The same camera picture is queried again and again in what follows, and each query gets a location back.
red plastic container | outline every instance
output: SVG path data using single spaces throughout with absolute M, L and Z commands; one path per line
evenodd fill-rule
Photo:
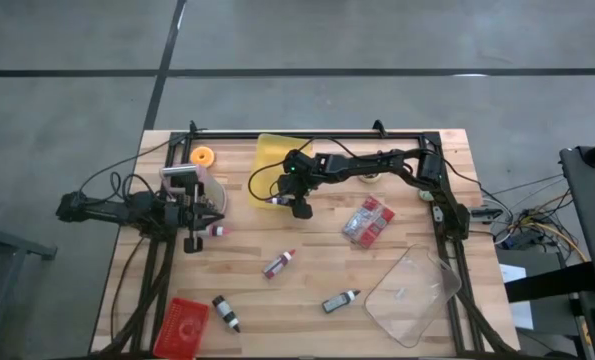
M 207 321 L 207 305 L 173 298 L 153 353 L 162 358 L 193 359 Z

transparent container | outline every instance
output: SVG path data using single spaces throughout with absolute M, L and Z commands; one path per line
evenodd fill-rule
M 366 311 L 393 339 L 411 348 L 461 287 L 449 265 L 413 246 L 368 294 Z
M 298 139 L 288 136 L 272 135 L 272 134 L 261 134 L 257 138 L 257 152 L 255 154 L 255 162 L 251 175 L 257 169 L 271 164 L 277 164 L 286 158 L 286 154 L 290 150 L 299 149 L 308 141 L 308 139 Z M 312 156 L 313 144 L 308 144 L 301 150 L 304 154 Z M 266 170 L 262 170 L 255 175 L 250 183 L 250 188 L 255 195 L 260 198 L 267 198 L 271 195 L 271 186 L 279 175 L 284 173 L 284 168 L 281 164 L 273 166 Z M 273 193 L 277 193 L 277 185 L 272 186 Z M 248 194 L 248 201 L 251 205 L 264 208 L 264 209 L 287 209 L 285 206 L 268 204 L 263 201 L 255 199 L 252 195 Z

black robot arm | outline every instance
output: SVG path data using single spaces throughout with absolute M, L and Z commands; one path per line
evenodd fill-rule
M 417 171 L 405 160 L 418 159 Z M 457 202 L 443 176 L 442 158 L 425 149 L 391 150 L 386 153 L 346 157 L 337 154 L 316 154 L 311 158 L 298 150 L 291 150 L 283 162 L 284 175 L 277 180 L 277 196 L 292 196 L 289 206 L 293 215 L 301 219 L 312 217 L 312 208 L 305 197 L 321 184 L 336 184 L 351 176 L 392 173 L 408 185 L 433 195 L 442 218 L 445 235 L 455 240 L 468 238 L 470 213 Z

concrete floor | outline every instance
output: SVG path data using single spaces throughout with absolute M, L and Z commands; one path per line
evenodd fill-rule
M 0 0 L 0 69 L 157 68 L 174 7 Z M 189 0 L 171 68 L 210 67 L 595 67 L 595 0 Z M 1 359 L 86 353 L 117 227 L 60 223 L 54 210 L 61 194 L 135 153 L 154 80 L 0 79 L 0 228 L 59 246 L 54 262 L 25 264 Z M 560 149 L 595 143 L 595 77 L 168 79 L 154 127 L 190 119 L 211 129 L 374 119 L 466 128 L 478 175 L 495 191 L 557 174 Z M 534 189 L 500 198 L 514 204 Z M 87 192 L 108 190 L 102 176 Z M 561 218 L 581 237 L 572 207 Z

orange roll of tape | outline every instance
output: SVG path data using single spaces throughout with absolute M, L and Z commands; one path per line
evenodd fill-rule
M 190 162 L 203 167 L 210 167 L 215 162 L 215 153 L 209 147 L 200 146 L 190 153 Z

